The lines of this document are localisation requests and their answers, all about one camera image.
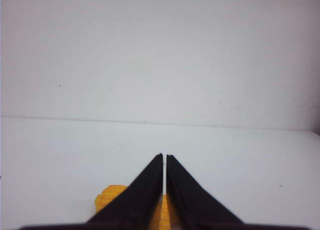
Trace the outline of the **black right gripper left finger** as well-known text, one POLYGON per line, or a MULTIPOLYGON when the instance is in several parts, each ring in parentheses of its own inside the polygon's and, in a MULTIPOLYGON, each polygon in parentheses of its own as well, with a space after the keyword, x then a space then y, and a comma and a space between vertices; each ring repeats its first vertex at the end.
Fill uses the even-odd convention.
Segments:
POLYGON ((96 213, 89 224, 149 225, 163 194, 163 155, 157 154, 136 179, 96 213))

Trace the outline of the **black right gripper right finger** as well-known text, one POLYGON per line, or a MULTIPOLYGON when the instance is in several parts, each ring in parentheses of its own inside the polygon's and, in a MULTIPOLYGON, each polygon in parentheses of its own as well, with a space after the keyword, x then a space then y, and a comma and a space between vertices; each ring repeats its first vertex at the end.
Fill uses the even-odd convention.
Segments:
POLYGON ((243 225, 173 156, 166 156, 166 193, 182 225, 243 225))

